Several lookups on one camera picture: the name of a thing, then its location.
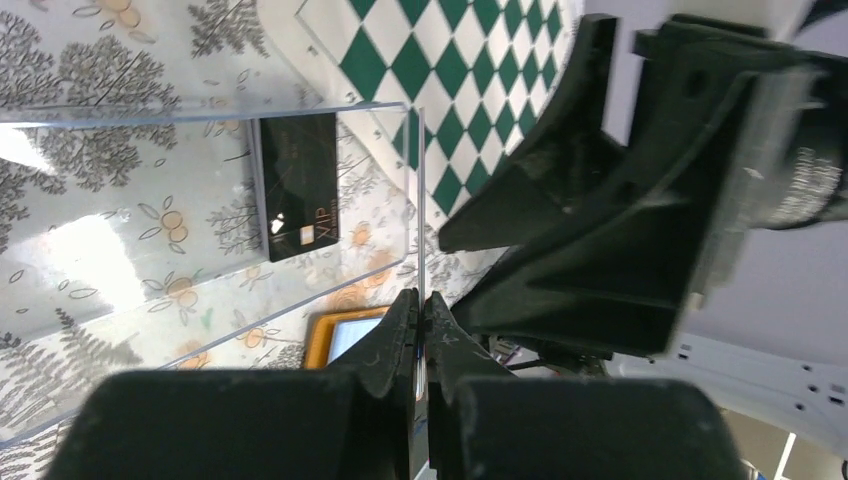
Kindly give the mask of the black credit card stack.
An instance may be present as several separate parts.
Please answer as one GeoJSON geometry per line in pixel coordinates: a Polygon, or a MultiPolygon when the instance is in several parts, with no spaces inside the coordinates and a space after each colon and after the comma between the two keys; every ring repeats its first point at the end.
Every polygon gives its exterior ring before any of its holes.
{"type": "Polygon", "coordinates": [[[261,244],[282,262],[339,242],[335,113],[254,119],[254,178],[261,244]]]}

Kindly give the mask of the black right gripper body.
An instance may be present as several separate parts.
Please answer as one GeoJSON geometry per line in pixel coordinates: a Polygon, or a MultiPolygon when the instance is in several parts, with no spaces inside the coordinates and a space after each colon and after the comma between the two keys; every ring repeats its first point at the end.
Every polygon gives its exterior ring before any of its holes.
{"type": "Polygon", "coordinates": [[[678,15],[634,38],[636,284],[667,309],[724,281],[751,229],[847,217],[847,60],[678,15]]]}

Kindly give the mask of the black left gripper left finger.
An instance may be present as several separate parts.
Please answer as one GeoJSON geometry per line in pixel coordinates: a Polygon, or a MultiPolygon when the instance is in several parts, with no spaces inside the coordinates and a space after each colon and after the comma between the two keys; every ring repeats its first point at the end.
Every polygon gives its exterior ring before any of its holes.
{"type": "Polygon", "coordinates": [[[88,397],[50,479],[409,479],[413,323],[401,291],[322,369],[138,370],[88,397]]]}

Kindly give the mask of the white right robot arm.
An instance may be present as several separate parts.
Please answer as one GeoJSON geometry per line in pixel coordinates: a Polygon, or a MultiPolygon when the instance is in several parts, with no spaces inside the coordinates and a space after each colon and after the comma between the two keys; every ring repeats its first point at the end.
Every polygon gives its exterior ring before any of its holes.
{"type": "Polygon", "coordinates": [[[847,217],[847,61],[757,27],[686,15],[640,31],[630,139],[602,128],[618,21],[584,16],[540,119],[441,227],[446,252],[509,247],[454,306],[472,334],[561,365],[691,381],[847,451],[847,371],[678,334],[746,234],[847,217]]]}

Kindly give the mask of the orange leather card holder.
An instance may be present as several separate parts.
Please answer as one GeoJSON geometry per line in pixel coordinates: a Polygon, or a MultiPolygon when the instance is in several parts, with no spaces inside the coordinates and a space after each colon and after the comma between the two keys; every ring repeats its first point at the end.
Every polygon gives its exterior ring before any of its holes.
{"type": "Polygon", "coordinates": [[[326,367],[373,330],[388,310],[388,306],[383,306],[316,316],[306,337],[302,366],[326,367]]]}

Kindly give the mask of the clear acrylic card box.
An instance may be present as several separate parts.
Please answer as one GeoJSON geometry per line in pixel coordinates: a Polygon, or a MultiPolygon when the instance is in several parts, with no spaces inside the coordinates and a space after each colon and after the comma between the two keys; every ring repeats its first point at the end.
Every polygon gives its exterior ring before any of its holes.
{"type": "Polygon", "coordinates": [[[256,365],[276,320],[401,263],[408,158],[375,138],[408,107],[176,118],[58,115],[1,129],[1,444],[62,432],[108,376],[256,365]],[[335,113],[339,242],[282,262],[259,233],[254,119],[335,113]]]}

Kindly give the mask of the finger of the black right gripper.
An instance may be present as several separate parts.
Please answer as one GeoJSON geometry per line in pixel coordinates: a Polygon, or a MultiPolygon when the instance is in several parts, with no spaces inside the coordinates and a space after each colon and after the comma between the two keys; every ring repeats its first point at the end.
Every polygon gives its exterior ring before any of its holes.
{"type": "Polygon", "coordinates": [[[493,268],[453,313],[474,334],[650,356],[747,223],[759,80],[690,71],[611,175],[493,268]]]}
{"type": "Polygon", "coordinates": [[[570,58],[541,117],[499,169],[438,232],[442,251],[523,245],[573,214],[619,152],[602,129],[616,17],[579,22],[570,58]]]}

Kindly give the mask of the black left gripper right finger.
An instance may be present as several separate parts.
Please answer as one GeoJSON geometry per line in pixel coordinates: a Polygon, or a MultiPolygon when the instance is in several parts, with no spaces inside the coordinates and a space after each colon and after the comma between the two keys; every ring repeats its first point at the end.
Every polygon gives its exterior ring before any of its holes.
{"type": "Polygon", "coordinates": [[[519,377],[423,307],[430,465],[441,479],[742,479],[718,408],[668,379],[519,377]]]}

